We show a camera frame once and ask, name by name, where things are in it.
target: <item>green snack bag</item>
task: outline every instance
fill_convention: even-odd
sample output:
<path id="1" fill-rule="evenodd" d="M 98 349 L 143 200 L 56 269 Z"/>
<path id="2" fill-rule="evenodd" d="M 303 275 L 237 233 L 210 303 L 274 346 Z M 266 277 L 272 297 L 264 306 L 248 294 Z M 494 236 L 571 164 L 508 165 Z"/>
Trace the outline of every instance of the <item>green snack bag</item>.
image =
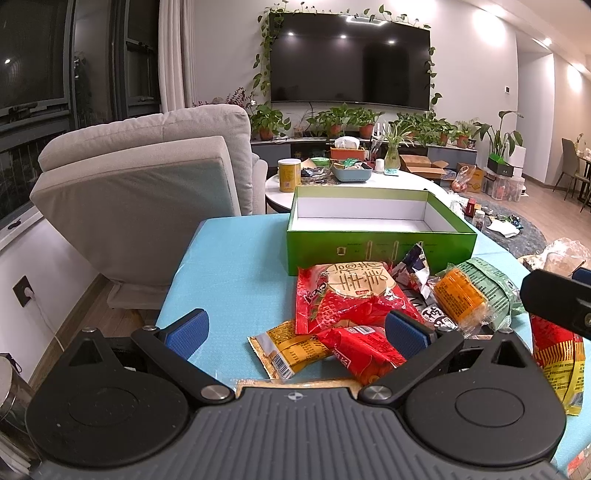
<path id="1" fill-rule="evenodd" d="M 511 325 L 513 317 L 525 313 L 519 289 L 502 271 L 481 258 L 471 258 L 457 266 L 486 297 L 492 310 L 494 330 Z"/>

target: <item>snack package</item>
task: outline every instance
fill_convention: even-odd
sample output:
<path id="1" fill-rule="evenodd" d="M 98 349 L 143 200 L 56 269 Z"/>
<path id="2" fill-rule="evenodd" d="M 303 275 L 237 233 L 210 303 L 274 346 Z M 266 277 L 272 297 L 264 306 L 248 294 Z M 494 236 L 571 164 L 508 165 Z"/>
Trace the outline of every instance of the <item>snack package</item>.
<path id="1" fill-rule="evenodd" d="M 439 306 L 462 330 L 469 332 L 486 322 L 489 314 L 486 297 L 459 268 L 448 271 L 433 293 Z"/>
<path id="2" fill-rule="evenodd" d="M 537 315 L 530 315 L 530 323 L 535 361 L 544 371 L 566 413 L 579 415 L 583 406 L 583 339 Z"/>
<path id="3" fill-rule="evenodd" d="M 383 327 L 390 310 L 421 319 L 383 262 L 300 269 L 295 297 L 295 332 L 298 335 L 321 332 L 342 320 Z"/>
<path id="4" fill-rule="evenodd" d="M 481 258 L 471 258 L 457 267 L 486 297 L 493 330 L 510 326 L 512 317 L 525 313 L 517 286 L 490 263 Z"/>
<path id="5" fill-rule="evenodd" d="M 287 380 L 304 367 L 331 355 L 312 335 L 296 335 L 296 321 L 288 320 L 271 330 L 248 337 L 269 378 Z"/>
<path id="6" fill-rule="evenodd" d="M 431 295 L 429 264 L 423 251 L 423 243 L 412 247 L 402 261 L 390 271 L 394 281 L 419 292 L 425 300 Z"/>
<path id="7" fill-rule="evenodd" d="M 406 361 L 379 327 L 339 327 L 317 336 L 362 385 L 376 381 Z"/>

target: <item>sofa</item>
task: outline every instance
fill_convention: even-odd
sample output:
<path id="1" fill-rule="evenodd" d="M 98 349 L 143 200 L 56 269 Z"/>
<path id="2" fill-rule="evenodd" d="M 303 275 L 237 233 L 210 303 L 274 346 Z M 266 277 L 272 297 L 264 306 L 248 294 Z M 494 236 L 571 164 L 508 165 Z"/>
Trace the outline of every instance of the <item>sofa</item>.
<path id="1" fill-rule="evenodd" d="M 200 222 L 265 213 L 267 164 L 250 137 L 235 105 L 69 132 L 39 155 L 31 200 L 114 282 L 109 306 L 159 309 Z"/>

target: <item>tv stand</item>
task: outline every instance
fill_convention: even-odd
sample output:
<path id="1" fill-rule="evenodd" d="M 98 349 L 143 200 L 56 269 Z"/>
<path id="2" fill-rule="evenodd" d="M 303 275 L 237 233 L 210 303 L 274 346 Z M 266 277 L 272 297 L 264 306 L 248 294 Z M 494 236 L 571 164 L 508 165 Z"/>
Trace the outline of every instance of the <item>tv stand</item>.
<path id="1" fill-rule="evenodd" d="M 359 139 L 361 146 L 369 149 L 371 140 Z M 277 173 L 277 161 L 282 158 L 330 157 L 330 147 L 334 146 L 335 139 L 326 137 L 302 137 L 302 138 L 277 138 L 276 140 L 251 140 L 251 148 L 254 153 L 265 160 L 269 165 L 267 178 Z M 382 145 L 383 155 L 387 146 Z M 458 163 L 476 165 L 476 150 L 470 148 L 458 148 L 453 145 L 442 147 L 441 145 L 422 146 L 415 143 L 412 147 L 400 146 L 402 155 L 424 155 L 431 161 L 443 160 L 449 164 L 448 168 L 456 169 Z"/>

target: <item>light blue tablecloth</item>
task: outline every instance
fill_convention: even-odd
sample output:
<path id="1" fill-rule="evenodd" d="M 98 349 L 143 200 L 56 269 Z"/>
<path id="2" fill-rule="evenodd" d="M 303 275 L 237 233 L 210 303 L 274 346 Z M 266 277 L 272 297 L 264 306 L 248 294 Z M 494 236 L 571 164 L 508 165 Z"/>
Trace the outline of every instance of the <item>light blue tablecloth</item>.
<path id="1" fill-rule="evenodd" d="M 267 378 L 246 337 L 294 317 L 296 278 L 287 275 L 285 232 L 288 215 L 212 219 L 197 231 L 174 277 L 157 325 L 166 327 L 195 308 L 207 311 L 207 341 L 190 361 L 227 385 L 240 378 Z M 517 285 L 527 270 L 506 250 L 479 233 L 474 256 L 503 271 Z M 531 347 L 527 315 L 513 328 Z M 590 343 L 586 341 L 589 354 Z M 591 388 L 590 369 L 585 383 Z M 340 362 L 316 362 L 296 381 L 348 376 Z M 569 462 L 591 443 L 591 393 L 579 417 L 569 417 L 554 461 L 566 471 Z"/>

